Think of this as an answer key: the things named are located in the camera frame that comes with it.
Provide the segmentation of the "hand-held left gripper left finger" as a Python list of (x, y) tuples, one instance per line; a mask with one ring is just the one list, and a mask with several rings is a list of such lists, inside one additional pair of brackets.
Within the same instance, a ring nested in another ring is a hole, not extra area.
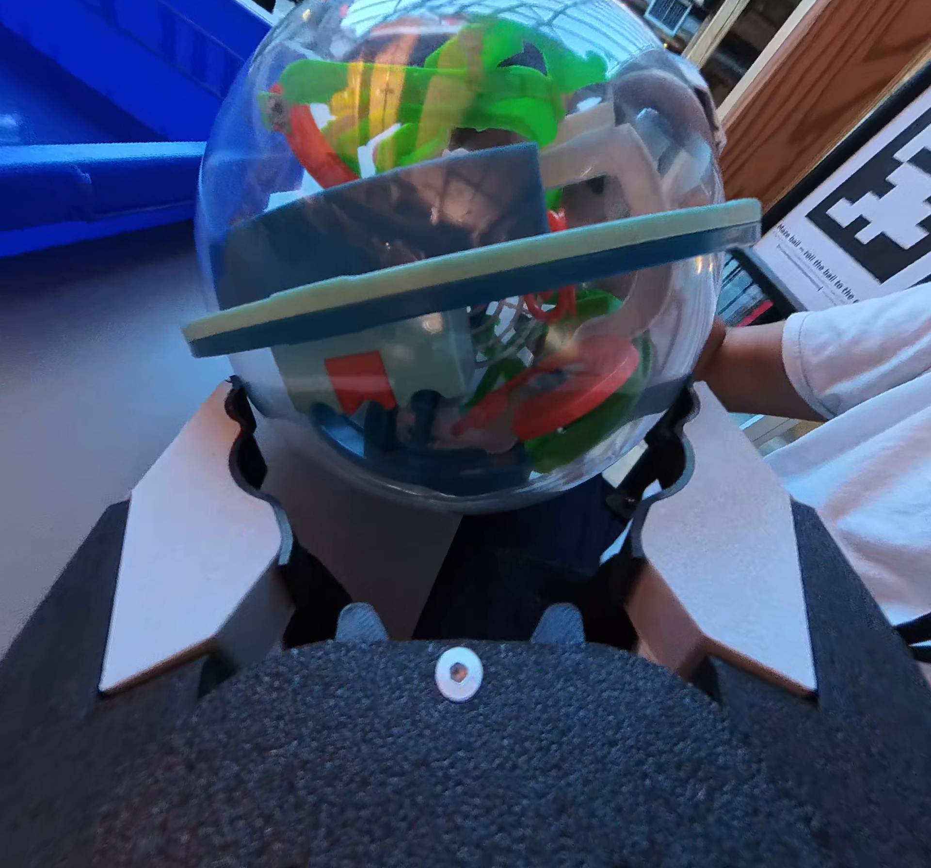
[(222, 382), (131, 491), (99, 692), (210, 654), (236, 671), (281, 646), (294, 610), (278, 570), (284, 513), (239, 474), (251, 410)]

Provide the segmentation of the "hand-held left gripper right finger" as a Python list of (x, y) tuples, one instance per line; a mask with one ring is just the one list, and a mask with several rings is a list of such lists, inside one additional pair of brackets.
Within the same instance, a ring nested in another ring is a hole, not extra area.
[(800, 698), (818, 689), (790, 497), (751, 440), (699, 383), (674, 436), (672, 486), (648, 478), (605, 556), (629, 552), (622, 598), (633, 653), (689, 680), (725, 662)]

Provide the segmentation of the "clear plastic maze ball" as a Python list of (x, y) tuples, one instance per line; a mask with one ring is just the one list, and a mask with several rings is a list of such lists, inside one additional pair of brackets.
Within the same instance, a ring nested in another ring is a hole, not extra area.
[(304, 0), (211, 131), (183, 337), (372, 492), (556, 496), (671, 409), (760, 239), (724, 143), (620, 0)]

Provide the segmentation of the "person's right forearm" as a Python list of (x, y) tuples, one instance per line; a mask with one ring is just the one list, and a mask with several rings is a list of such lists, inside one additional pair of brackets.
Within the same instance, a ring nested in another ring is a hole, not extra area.
[(693, 376), (731, 412), (828, 421), (929, 368), (923, 283), (767, 325), (728, 327), (716, 317)]

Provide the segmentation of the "person's dark trousers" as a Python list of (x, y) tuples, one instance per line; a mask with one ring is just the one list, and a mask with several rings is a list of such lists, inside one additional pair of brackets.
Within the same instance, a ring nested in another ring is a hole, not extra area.
[(413, 639), (527, 642), (551, 606), (569, 604), (588, 642), (633, 649), (624, 609), (631, 559), (601, 558), (626, 532), (636, 505), (597, 476), (523, 509), (464, 517)]

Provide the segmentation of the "oak wooden board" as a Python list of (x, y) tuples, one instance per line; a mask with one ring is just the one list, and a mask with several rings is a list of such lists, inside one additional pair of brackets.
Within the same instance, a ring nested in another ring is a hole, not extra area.
[(929, 48), (930, 0), (803, 0), (722, 105), (727, 197), (771, 207)]

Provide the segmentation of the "black framed marker sign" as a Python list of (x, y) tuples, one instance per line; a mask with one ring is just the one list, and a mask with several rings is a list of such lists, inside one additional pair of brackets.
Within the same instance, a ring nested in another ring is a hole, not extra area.
[(890, 94), (728, 257), (730, 326), (882, 297), (930, 279), (930, 63)]

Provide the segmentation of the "blue plastic bin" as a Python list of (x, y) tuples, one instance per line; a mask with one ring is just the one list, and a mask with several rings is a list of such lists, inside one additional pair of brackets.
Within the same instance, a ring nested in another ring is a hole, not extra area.
[(250, 0), (1, 0), (2, 257), (192, 220), (273, 24)]

